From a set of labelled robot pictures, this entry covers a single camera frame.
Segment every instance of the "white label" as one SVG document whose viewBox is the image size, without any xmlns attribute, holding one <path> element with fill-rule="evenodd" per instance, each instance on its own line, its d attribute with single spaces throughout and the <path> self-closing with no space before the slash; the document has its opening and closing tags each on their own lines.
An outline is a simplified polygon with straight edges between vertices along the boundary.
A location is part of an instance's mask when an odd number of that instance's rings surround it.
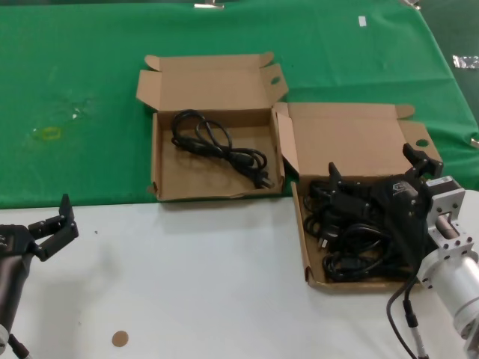
<svg viewBox="0 0 479 359">
<path fill-rule="evenodd" d="M 429 187 L 433 187 L 434 185 L 440 185 L 441 183 L 446 183 L 446 182 L 450 182 L 450 181 L 452 181 L 452 177 L 451 176 L 446 176 L 446 177 L 441 177 L 441 178 L 438 178 L 438 179 L 432 179 L 431 181 L 427 181 L 426 184 Z"/>
<path fill-rule="evenodd" d="M 359 19 L 359 26 L 365 27 L 367 25 L 366 16 L 358 16 L 358 19 Z"/>
</svg>

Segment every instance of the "black cable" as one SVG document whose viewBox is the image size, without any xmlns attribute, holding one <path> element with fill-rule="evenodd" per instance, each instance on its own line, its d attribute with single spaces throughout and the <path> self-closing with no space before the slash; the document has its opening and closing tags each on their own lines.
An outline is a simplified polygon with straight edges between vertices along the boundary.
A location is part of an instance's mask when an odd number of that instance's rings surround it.
<svg viewBox="0 0 479 359">
<path fill-rule="evenodd" d="M 406 342 L 404 341 L 403 337 L 399 333 L 396 324 L 394 323 L 394 320 L 392 319 L 391 315 L 391 306 L 400 297 L 401 294 L 406 290 L 406 288 L 410 285 L 410 283 L 414 284 L 416 280 L 416 274 L 415 272 L 411 273 L 409 276 L 409 279 L 404 282 L 404 284 L 399 288 L 395 294 L 393 294 L 390 299 L 388 300 L 388 303 L 386 304 L 386 315 L 388 316 L 388 321 L 389 324 L 391 324 L 392 330 L 394 331 L 394 334 L 396 334 L 397 339 L 400 341 L 404 349 L 406 350 L 407 354 L 411 357 L 411 359 L 417 359 L 417 357 L 414 355 L 412 350 L 407 346 Z"/>
<path fill-rule="evenodd" d="M 185 120 L 197 120 L 195 127 L 196 138 L 188 135 L 181 135 L 178 127 Z M 220 144 L 213 134 L 212 126 L 219 128 L 226 137 L 228 144 Z M 207 137 L 203 136 L 201 130 L 205 130 Z M 233 148 L 233 140 L 223 125 L 214 120 L 207 120 L 203 114 L 196 110 L 184 110 L 176 114 L 171 122 L 173 138 L 171 142 L 190 153 L 204 157 L 215 157 L 225 159 L 240 174 L 248 177 L 255 188 L 272 188 L 273 184 L 268 179 L 268 172 L 265 170 L 268 165 L 266 155 L 261 151 L 252 148 Z"/>
<path fill-rule="evenodd" d="M 10 334 L 8 337 L 8 344 L 12 348 L 13 353 L 19 359 L 30 359 L 30 352 L 28 349 L 18 341 L 17 338 L 13 334 Z"/>
<path fill-rule="evenodd" d="M 323 258 L 326 275 L 336 282 L 369 277 L 405 279 L 409 271 L 402 267 L 402 257 L 397 255 L 389 234 L 364 223 L 354 223 L 343 230 Z"/>
<path fill-rule="evenodd" d="M 420 256 L 420 258 L 422 258 L 424 256 L 424 252 L 425 252 L 425 248 L 426 248 L 426 240 L 425 240 L 426 238 L 427 238 L 427 235 L 425 235 L 425 233 L 423 233 L 422 240 L 421 240 L 422 241 L 422 246 L 421 246 L 422 255 Z M 411 315 L 414 316 L 414 312 L 412 311 L 412 306 L 411 306 L 410 300 L 409 300 L 409 295 L 411 293 L 411 289 L 413 288 L 413 286 L 416 282 L 416 277 L 418 276 L 418 272 L 419 272 L 420 267 L 421 267 L 421 262 L 415 264 L 415 266 L 412 270 L 412 273 L 409 276 L 408 280 L 401 286 L 401 288 L 399 288 L 396 291 L 395 294 L 393 294 L 390 297 L 390 299 L 388 300 L 388 303 L 386 304 L 386 315 L 388 316 L 389 324 L 391 325 L 392 330 L 394 331 L 394 334 L 396 334 L 397 339 L 400 341 L 400 343 L 402 344 L 402 346 L 404 347 L 406 352 L 409 354 L 411 359 L 417 359 L 417 357 L 414 355 L 412 350 L 407 346 L 403 337 L 399 333 L 399 331 L 396 327 L 396 324 L 394 323 L 394 320 L 393 320 L 392 315 L 391 315 L 391 306 L 394 303 L 394 301 L 396 299 L 398 299 L 400 297 L 400 295 L 404 292 L 403 305 L 404 305 L 404 311 L 405 311 L 405 314 L 406 314 L 406 318 L 408 316 L 411 316 Z"/>
</svg>

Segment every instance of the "box flap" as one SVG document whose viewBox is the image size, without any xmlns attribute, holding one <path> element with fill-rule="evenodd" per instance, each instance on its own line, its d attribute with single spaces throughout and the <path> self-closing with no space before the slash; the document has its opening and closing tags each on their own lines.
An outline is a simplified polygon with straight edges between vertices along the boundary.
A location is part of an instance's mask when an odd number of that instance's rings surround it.
<svg viewBox="0 0 479 359">
<path fill-rule="evenodd" d="M 278 103 L 275 110 L 284 157 L 300 176 L 327 177 L 330 162 L 353 178 L 390 176 L 410 167 L 397 119 L 412 116 L 412 106 Z"/>
<path fill-rule="evenodd" d="M 152 69 L 142 70 L 137 98 L 161 111 L 269 108 L 287 93 L 273 53 L 262 55 L 148 55 Z"/>
</svg>

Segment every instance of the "silver cylinder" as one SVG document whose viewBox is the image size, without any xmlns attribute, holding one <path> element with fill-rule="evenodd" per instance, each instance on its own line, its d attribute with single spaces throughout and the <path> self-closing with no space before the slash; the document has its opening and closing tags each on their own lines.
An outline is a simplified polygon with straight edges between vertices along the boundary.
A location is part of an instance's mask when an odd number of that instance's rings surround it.
<svg viewBox="0 0 479 359">
<path fill-rule="evenodd" d="M 462 334 L 479 311 L 479 266 L 469 257 L 444 260 L 434 271 L 431 284 Z"/>
</svg>

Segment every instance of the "cardboard box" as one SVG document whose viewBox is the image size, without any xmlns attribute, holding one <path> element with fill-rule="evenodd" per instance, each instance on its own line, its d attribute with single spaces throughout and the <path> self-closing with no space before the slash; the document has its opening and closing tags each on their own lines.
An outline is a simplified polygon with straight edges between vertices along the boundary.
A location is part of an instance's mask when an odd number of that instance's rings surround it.
<svg viewBox="0 0 479 359">
<path fill-rule="evenodd" d="M 281 193 L 284 167 L 272 107 L 287 93 L 287 85 L 280 66 L 271 64 L 271 52 L 176 58 L 148 55 L 145 60 L 151 70 L 140 72 L 136 96 L 158 111 L 153 116 L 151 181 L 159 200 Z M 233 147 L 263 152 L 274 187 L 256 189 L 226 161 L 178 150 L 171 143 L 171 120 L 189 108 L 223 124 Z M 215 134 L 218 139 L 223 136 Z"/>
<path fill-rule="evenodd" d="M 351 103 L 278 103 L 275 106 L 284 158 L 299 174 L 293 200 L 299 229 L 305 280 L 312 287 L 330 289 L 385 289 L 397 282 L 380 278 L 358 283 L 329 281 L 323 271 L 327 253 L 317 239 L 303 230 L 308 215 L 303 197 L 312 180 L 329 178 L 328 163 L 334 162 L 346 180 L 373 182 L 403 174 L 411 168 L 403 156 L 403 145 L 440 160 L 425 126 L 407 120 L 410 105 Z"/>
</svg>

